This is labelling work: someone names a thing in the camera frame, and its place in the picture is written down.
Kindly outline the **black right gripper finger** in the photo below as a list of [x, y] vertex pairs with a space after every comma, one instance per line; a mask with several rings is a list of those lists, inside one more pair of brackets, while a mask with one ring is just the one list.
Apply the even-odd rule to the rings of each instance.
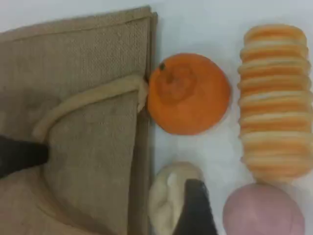
[[208, 190], [198, 179], [188, 179], [184, 204], [176, 225], [177, 235], [218, 235], [211, 210]]

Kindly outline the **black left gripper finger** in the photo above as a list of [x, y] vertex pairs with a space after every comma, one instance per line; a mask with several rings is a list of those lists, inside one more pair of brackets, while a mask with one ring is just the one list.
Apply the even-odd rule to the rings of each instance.
[[0, 177], [43, 165], [49, 159], [49, 146], [44, 143], [0, 137]]

